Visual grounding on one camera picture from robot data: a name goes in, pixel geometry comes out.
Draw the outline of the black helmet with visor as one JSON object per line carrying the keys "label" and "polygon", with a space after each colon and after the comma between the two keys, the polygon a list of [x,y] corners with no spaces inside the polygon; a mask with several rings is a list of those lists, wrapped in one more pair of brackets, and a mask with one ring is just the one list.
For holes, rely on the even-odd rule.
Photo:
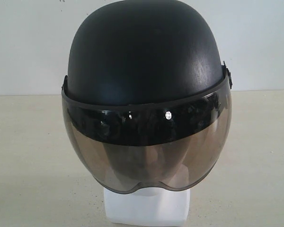
{"label": "black helmet with visor", "polygon": [[79,159],[108,190],[183,191],[220,156],[231,86],[195,9],[178,0],[122,0],[92,12],[74,36],[64,123]]}

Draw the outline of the white mannequin head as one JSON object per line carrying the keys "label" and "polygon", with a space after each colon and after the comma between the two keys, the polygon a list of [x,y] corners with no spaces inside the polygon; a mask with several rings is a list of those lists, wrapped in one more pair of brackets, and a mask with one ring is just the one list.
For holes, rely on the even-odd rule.
{"label": "white mannequin head", "polygon": [[190,207],[187,149],[129,147],[108,151],[106,217],[113,223],[181,227]]}

